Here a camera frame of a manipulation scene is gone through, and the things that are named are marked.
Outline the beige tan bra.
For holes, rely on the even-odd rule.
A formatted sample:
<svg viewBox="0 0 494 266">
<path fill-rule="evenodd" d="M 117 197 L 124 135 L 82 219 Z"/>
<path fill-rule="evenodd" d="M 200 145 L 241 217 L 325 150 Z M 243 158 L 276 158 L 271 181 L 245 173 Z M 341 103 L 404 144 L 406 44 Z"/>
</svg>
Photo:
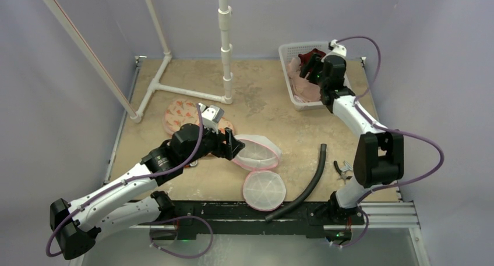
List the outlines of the beige tan bra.
<svg viewBox="0 0 494 266">
<path fill-rule="evenodd" d="M 287 75 L 291 82 L 294 97 L 299 102 L 317 102 L 320 101 L 319 86 L 310 83 L 307 79 L 299 77 L 301 63 L 298 57 L 292 58 L 287 65 Z"/>
</svg>

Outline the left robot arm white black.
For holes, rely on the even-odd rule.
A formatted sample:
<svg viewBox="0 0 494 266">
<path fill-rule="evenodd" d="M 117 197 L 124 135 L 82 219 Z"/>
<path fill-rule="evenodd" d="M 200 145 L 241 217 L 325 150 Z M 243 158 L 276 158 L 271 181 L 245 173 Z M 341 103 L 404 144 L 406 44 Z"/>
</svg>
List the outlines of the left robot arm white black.
<svg viewBox="0 0 494 266">
<path fill-rule="evenodd" d="M 88 252 L 112 223 L 109 214 L 141 193 L 155 189 L 179 176 L 184 166 L 209 154 L 234 159 L 245 148 L 232 130 L 222 132 L 205 126 L 185 124 L 134 167 L 106 186 L 72 201 L 59 198 L 50 205 L 50 236 L 46 255 L 71 260 Z"/>
</svg>

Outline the white mesh laundry bag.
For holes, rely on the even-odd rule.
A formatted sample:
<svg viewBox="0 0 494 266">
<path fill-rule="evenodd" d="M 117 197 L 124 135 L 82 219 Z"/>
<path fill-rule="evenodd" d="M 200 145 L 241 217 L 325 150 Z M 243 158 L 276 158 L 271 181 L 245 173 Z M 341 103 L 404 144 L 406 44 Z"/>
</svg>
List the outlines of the white mesh laundry bag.
<svg viewBox="0 0 494 266">
<path fill-rule="evenodd" d="M 281 149 L 261 135 L 238 134 L 235 138 L 243 142 L 245 148 L 233 162 L 249 171 L 242 186 L 243 199 L 254 210 L 275 210 L 287 193 L 281 176 L 273 171 L 281 161 Z"/>
</svg>

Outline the floral mesh laundry bag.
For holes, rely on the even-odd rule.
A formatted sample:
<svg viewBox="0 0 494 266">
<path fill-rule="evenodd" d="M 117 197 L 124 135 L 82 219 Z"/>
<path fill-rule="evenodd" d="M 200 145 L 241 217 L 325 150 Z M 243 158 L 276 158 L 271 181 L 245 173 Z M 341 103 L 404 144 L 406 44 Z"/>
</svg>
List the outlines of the floral mesh laundry bag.
<svg viewBox="0 0 494 266">
<path fill-rule="evenodd" d="M 196 104 L 184 98 L 173 100 L 163 116 L 164 130 L 168 134 L 173 135 L 183 125 L 190 123 L 199 126 Z"/>
</svg>

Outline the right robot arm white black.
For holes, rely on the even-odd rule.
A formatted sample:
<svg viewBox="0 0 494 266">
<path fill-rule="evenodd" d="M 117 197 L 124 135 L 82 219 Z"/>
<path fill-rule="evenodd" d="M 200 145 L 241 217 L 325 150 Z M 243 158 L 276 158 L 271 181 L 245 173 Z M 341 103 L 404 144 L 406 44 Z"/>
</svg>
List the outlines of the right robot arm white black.
<svg viewBox="0 0 494 266">
<path fill-rule="evenodd" d="M 356 214 L 364 194 L 390 185 L 404 174 L 403 135 L 385 130 L 362 108 L 355 93 L 344 84 L 346 68 L 342 56 L 313 53 L 303 61 L 299 74 L 319 86 L 322 104 L 359 138 L 354 175 L 330 196 L 325 209 L 329 220 L 336 224 Z"/>
</svg>

